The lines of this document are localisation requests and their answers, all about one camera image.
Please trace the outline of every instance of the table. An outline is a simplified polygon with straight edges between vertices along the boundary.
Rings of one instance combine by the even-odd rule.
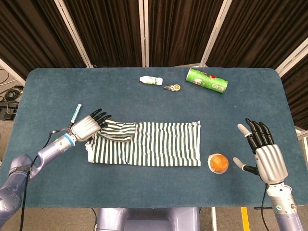
[[[260,206],[264,183],[241,171],[234,156],[255,165],[250,147],[238,131],[245,118],[262,121],[280,146],[298,204],[308,204],[308,174],[296,138],[282,83],[267,68],[200,68],[228,80],[218,92],[185,82],[188,68],[39,68],[26,81],[0,183],[11,160],[32,158],[48,132],[67,127],[78,103],[77,120],[97,108],[122,122],[201,121],[201,167],[136,167],[92,164],[84,143],[50,163],[28,186],[28,207],[174,207]],[[139,77],[162,77],[162,86],[144,85]],[[179,92],[163,86],[178,83]],[[223,175],[212,173],[207,157],[224,154]]]

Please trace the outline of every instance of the green can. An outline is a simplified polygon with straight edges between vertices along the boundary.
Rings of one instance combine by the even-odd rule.
[[[228,85],[228,81],[224,79],[191,68],[187,74],[186,81],[220,93],[223,93]]]

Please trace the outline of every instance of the white bottle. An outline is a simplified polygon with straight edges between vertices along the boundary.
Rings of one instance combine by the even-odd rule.
[[[141,83],[146,83],[146,84],[155,84],[155,85],[162,85],[163,84],[162,78],[152,77],[152,76],[142,76],[142,77],[140,77],[139,81]]]

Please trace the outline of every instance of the white pole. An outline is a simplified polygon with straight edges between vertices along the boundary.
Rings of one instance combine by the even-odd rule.
[[[217,231],[216,208],[212,207],[212,230]]]
[[[277,68],[280,78],[308,54],[308,38],[305,39]]]
[[[142,67],[145,67],[146,66],[146,57],[145,57],[145,35],[144,35],[143,0],[139,0],[139,21],[140,21],[140,39],[141,39]]]
[[[217,39],[217,36],[219,34],[219,31],[221,29],[223,21],[225,20],[225,17],[227,15],[227,12],[230,8],[231,3],[232,3],[232,0],[224,0],[222,5],[221,5],[220,11],[218,13],[216,22],[215,22],[213,30],[212,30],[212,33],[210,35],[210,38],[207,42],[204,54],[202,56],[202,59],[201,59],[201,62],[200,62],[200,67],[205,67],[205,64],[206,64],[206,62],[207,62],[207,60],[210,56],[210,53],[213,49],[214,43]]]
[[[91,64],[90,62],[90,59],[88,57],[88,54],[86,52],[86,49],[84,48],[83,44],[82,44],[82,41],[80,39],[80,36],[79,36],[79,33],[75,27],[75,24],[72,20],[72,17],[71,15],[69,14],[68,10],[67,10],[67,7],[64,3],[63,0],[54,0],[54,2],[56,3],[56,6],[65,22],[65,25],[69,31],[69,33],[71,34],[72,38],[73,38],[73,41],[79,51],[79,54],[83,60],[83,62],[85,63],[85,65],[87,67],[90,67],[92,68],[93,65]]]
[[[150,61],[149,61],[149,3],[148,3],[148,0],[144,0],[144,31],[145,31],[146,67],[150,67]]]
[[[187,65],[180,65],[180,66],[174,66],[174,67],[199,67],[199,66],[200,64],[187,64]]]
[[[17,79],[18,82],[20,82],[23,86],[25,85],[25,80],[17,74],[10,66],[8,66],[2,59],[0,59],[0,66],[3,67],[4,70],[6,70],[10,76],[13,76],[15,79]]]

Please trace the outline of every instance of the black curtain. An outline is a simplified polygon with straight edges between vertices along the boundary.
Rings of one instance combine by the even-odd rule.
[[[222,0],[149,0],[150,66],[199,63]]]
[[[282,83],[294,124],[308,130],[308,55],[283,75]]]
[[[278,67],[308,37],[307,0],[233,0],[210,67]]]
[[[37,67],[85,67],[51,0],[0,1],[0,58],[24,79]]]
[[[138,0],[65,0],[92,64],[142,66]]]

